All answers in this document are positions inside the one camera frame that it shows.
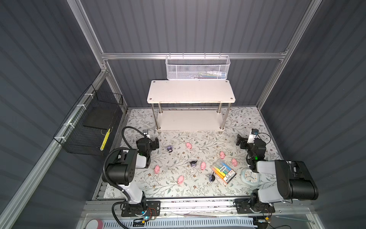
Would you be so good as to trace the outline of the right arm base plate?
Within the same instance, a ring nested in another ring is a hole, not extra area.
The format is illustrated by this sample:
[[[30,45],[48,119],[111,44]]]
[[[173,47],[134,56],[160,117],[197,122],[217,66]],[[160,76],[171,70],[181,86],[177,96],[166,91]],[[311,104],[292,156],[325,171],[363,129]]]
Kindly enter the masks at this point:
[[[248,198],[238,198],[233,202],[238,214],[249,213],[275,213],[275,208],[269,203],[254,203]]]

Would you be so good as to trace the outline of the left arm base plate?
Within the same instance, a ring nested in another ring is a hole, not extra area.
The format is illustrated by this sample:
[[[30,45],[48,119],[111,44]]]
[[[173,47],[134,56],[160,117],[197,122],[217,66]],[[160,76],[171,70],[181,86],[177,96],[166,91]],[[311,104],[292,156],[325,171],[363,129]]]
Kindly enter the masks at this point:
[[[160,215],[161,202],[147,201],[139,204],[124,204],[122,217],[155,217]]]

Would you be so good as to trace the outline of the black purple toy figure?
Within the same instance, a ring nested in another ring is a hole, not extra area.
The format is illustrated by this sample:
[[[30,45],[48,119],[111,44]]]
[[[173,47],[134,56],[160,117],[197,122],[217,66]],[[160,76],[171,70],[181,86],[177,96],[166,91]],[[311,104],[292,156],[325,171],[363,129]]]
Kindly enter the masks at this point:
[[[195,168],[197,166],[197,162],[198,162],[197,160],[193,160],[193,161],[190,161],[189,163],[192,168]]]

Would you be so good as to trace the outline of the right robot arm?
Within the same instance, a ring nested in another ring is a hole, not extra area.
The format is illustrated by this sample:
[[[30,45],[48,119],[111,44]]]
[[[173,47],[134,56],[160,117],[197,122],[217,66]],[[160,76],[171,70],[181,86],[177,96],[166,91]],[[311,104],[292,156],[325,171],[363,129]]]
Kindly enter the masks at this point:
[[[238,135],[236,145],[247,151],[246,162],[252,172],[276,176],[275,186],[252,192],[251,203],[270,204],[318,198],[318,188],[303,161],[265,160],[266,142],[258,137],[244,138]]]

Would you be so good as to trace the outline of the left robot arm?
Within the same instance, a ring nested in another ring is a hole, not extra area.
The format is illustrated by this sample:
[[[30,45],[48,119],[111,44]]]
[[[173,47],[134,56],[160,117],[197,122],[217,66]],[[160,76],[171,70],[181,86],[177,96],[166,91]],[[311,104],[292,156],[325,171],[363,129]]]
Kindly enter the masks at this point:
[[[136,141],[137,148],[128,144],[124,136],[127,129],[135,130],[143,136]],[[122,138],[127,146],[110,151],[103,164],[102,179],[126,196],[126,204],[141,205],[146,197],[134,182],[135,170],[150,166],[151,152],[159,148],[159,139],[152,140],[147,129],[140,131],[131,126],[122,129]]]

